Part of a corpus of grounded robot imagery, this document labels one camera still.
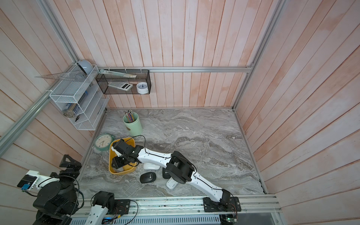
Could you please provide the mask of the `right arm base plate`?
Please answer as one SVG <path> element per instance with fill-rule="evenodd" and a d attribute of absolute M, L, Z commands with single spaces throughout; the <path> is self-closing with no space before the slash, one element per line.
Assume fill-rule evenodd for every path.
<path fill-rule="evenodd" d="M 240 212 L 242 210 L 238 197 L 230 197 L 228 203 L 214 202 L 209 197 L 202 200 L 205 212 Z"/>

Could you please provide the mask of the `yellow plastic storage box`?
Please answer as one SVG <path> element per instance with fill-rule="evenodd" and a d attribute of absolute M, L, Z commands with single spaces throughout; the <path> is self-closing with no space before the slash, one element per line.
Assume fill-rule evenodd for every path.
<path fill-rule="evenodd" d="M 118 176 L 123 176 L 123 175 L 134 172 L 137 169 L 137 167 L 133 163 L 131 163 L 130 166 L 125 165 L 125 166 L 119 167 L 119 168 L 113 167 L 113 164 L 112 164 L 113 158 L 115 158 L 117 155 L 116 155 L 116 153 L 114 151 L 111 150 L 111 147 L 113 146 L 113 144 L 117 143 L 118 141 L 119 141 L 119 139 L 114 140 L 110 145 L 108 169 L 109 169 L 109 172 L 111 174 L 118 175 Z"/>

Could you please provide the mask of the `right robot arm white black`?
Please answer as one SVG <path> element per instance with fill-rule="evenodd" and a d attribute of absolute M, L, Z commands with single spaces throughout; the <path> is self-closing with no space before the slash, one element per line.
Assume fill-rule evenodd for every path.
<path fill-rule="evenodd" d="M 150 163 L 166 169 L 177 183 L 189 184 L 197 188 L 219 205 L 228 206 L 230 203 L 232 194 L 205 179 L 193 163 L 178 151 L 161 153 L 140 145 L 133 147 L 123 139 L 112 143 L 110 149 L 117 157 L 128 163 Z"/>

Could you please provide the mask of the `black mouse slim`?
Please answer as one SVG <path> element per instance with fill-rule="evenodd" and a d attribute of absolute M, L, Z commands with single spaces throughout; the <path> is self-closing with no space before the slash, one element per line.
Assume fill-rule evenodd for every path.
<path fill-rule="evenodd" d="M 171 178 L 170 173 L 165 168 L 162 168 L 162 177 L 166 180 Z"/>

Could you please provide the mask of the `white mouse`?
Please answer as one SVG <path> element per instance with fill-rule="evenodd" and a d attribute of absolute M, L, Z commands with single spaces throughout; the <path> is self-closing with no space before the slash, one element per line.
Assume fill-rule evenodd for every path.
<path fill-rule="evenodd" d="M 144 163 L 143 168 L 144 170 L 159 170 L 160 166 L 151 163 Z"/>
<path fill-rule="evenodd" d="M 170 178 L 166 183 L 166 187 L 170 190 L 174 190 L 178 184 L 179 183 L 177 181 L 175 181 L 173 178 Z"/>

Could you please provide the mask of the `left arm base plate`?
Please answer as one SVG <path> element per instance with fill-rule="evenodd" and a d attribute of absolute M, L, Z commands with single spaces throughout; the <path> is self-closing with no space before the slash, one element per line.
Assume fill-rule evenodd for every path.
<path fill-rule="evenodd" d="M 99 205 L 101 208 L 107 208 L 107 215 L 125 215 L 129 212 L 130 200 L 129 199 L 97 199 L 93 200 L 92 206 Z"/>

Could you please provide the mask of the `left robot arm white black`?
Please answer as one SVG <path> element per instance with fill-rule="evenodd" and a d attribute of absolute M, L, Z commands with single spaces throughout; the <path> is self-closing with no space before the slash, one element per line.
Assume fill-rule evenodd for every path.
<path fill-rule="evenodd" d="M 37 209 L 36 225 L 69 225 L 72 215 L 84 206 L 84 202 L 79 202 L 84 195 L 77 181 L 82 164 L 71 156 L 64 155 L 60 167 L 62 170 L 59 173 L 53 172 L 50 176 L 28 171 L 17 185 L 28 195 L 30 190 L 38 190 L 33 202 L 33 207 Z M 126 209 L 117 204 L 113 193 L 100 191 L 93 198 L 85 223 L 113 223 L 125 213 Z"/>

